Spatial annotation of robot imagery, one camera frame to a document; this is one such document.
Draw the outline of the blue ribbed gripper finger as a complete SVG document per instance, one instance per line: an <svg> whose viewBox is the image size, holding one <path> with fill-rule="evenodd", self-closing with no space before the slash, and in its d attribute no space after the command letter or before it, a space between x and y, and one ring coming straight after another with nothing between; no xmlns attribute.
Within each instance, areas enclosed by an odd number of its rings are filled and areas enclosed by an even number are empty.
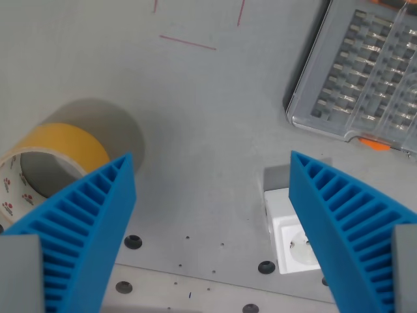
<svg viewBox="0 0 417 313"><path fill-rule="evenodd" d="M39 205L5 235L36 235L45 312L99 312L136 202L127 153Z"/></svg>
<svg viewBox="0 0 417 313"><path fill-rule="evenodd" d="M289 199L340 312L394 312L392 233L416 213L319 160L291 153Z"/></svg>

